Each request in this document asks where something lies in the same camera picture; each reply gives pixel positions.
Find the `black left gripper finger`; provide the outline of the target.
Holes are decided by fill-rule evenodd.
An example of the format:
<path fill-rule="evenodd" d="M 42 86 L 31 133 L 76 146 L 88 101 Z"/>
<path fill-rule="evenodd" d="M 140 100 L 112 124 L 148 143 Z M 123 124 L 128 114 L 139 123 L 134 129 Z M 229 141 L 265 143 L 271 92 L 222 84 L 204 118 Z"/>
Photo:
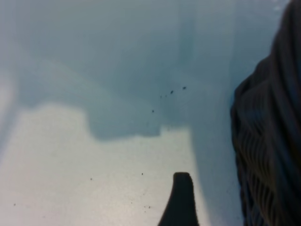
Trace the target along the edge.
<path fill-rule="evenodd" d="M 160 226 L 198 226 L 193 181 L 189 173 L 176 172 Z"/>

